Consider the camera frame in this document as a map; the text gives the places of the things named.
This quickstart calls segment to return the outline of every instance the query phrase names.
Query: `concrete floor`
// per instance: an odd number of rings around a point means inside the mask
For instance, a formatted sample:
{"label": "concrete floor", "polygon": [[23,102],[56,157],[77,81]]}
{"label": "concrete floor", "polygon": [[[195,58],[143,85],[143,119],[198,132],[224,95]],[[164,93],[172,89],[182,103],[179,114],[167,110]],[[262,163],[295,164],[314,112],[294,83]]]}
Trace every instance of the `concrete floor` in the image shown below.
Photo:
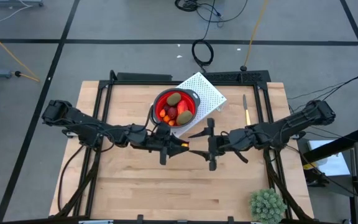
{"label": "concrete floor", "polygon": [[[42,82],[0,78],[0,202],[74,0],[44,2],[44,7],[26,9],[0,23],[2,39],[56,40],[55,44],[6,44]],[[216,8],[223,18],[230,18],[243,3],[244,0],[217,0]],[[358,25],[358,0],[347,3]],[[19,7],[0,7],[0,19]],[[211,24],[207,39],[249,40],[261,7],[262,1],[249,0],[236,20],[222,28]],[[195,12],[179,11],[173,0],[80,0],[67,38],[193,40],[204,35],[206,25]],[[255,39],[357,42],[337,0],[270,1]],[[248,49],[247,45],[236,44],[213,47],[215,58],[206,68],[209,72],[238,70]],[[203,46],[196,50],[200,59],[208,57]],[[2,48],[0,68],[24,72]],[[291,97],[356,77],[358,46],[255,45],[248,68],[269,70],[272,81],[284,82],[287,96]],[[75,103],[83,80],[107,79],[110,69],[171,74],[175,80],[184,80],[199,67],[191,56],[190,44],[65,44],[45,102],[61,99]],[[290,104],[296,107],[312,98],[313,95]],[[339,90],[328,103],[337,119],[324,127],[326,130],[347,134],[358,129],[358,82]],[[349,106],[340,110],[343,104]],[[47,217],[65,143],[60,130],[38,122],[4,221]],[[310,194],[316,218],[327,222],[350,218],[348,198],[321,189],[310,189]]]}

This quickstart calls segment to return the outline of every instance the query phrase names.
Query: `green plant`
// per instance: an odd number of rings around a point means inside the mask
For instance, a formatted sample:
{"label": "green plant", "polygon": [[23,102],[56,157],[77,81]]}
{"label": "green plant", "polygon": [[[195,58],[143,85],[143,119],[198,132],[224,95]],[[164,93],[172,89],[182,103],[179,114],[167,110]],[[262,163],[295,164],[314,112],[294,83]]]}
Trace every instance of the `green plant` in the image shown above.
{"label": "green plant", "polygon": [[278,224],[287,209],[283,199],[274,189],[263,189],[252,193],[249,203],[252,218],[263,224]]}

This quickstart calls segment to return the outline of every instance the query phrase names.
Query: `white pegboard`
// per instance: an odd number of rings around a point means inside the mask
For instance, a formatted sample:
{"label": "white pegboard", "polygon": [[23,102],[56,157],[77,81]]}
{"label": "white pegboard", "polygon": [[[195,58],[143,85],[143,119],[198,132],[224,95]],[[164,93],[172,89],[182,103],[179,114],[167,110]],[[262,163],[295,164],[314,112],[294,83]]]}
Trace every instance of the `white pegboard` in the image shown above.
{"label": "white pegboard", "polygon": [[172,133],[176,137],[180,137],[215,109],[220,111],[227,100],[200,72],[185,80],[178,85],[177,88],[196,92],[200,97],[200,105],[198,106],[197,114],[193,121],[184,127],[172,129]]}

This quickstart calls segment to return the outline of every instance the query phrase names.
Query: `knife handle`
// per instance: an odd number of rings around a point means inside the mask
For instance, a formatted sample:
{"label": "knife handle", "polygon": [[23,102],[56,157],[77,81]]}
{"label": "knife handle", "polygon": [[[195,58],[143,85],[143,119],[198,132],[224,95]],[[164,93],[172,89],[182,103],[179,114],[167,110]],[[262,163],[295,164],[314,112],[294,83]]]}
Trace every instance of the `knife handle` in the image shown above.
{"label": "knife handle", "polygon": [[246,125],[251,125],[251,119],[249,119],[249,112],[246,110]]}

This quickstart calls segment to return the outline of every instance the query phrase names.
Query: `wooden tabletop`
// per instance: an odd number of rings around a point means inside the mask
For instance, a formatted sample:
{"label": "wooden tabletop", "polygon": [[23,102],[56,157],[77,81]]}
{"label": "wooden tabletop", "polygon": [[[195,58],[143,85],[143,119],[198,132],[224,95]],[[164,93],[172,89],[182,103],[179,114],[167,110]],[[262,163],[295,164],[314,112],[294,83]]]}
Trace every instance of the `wooden tabletop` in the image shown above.
{"label": "wooden tabletop", "polygon": [[[98,82],[83,82],[76,107],[92,115]],[[109,106],[109,124],[144,124],[150,104],[163,90],[172,86],[114,85]],[[242,95],[247,97],[251,123],[257,123],[257,110],[253,88],[250,86],[217,86],[227,98],[222,112],[212,112],[215,133],[230,131],[246,125]],[[274,120],[290,114],[282,83],[268,83],[268,92]],[[103,93],[99,119],[103,111]],[[260,91],[264,120],[267,120],[263,93]],[[198,133],[206,127],[206,119],[181,136]],[[111,143],[104,141],[103,149]],[[296,147],[295,141],[289,145]],[[62,162],[79,148],[78,139],[69,139]],[[190,141],[192,150],[208,150],[207,137]],[[83,150],[68,166],[63,180],[62,206],[78,186],[83,163]],[[143,214],[146,220],[214,220],[224,221],[233,216],[236,221],[254,221],[250,215],[250,193],[269,187],[262,151],[250,149],[242,153],[245,164],[233,153],[218,158],[216,171],[209,171],[208,163],[192,153],[182,153],[159,163],[159,153],[115,147],[101,156],[91,218],[136,219]],[[287,189],[306,214],[313,217],[308,189],[299,155],[292,150],[281,151]],[[83,194],[83,202],[88,196]],[[81,213],[84,214],[85,203]],[[57,190],[50,214],[56,214]]]}

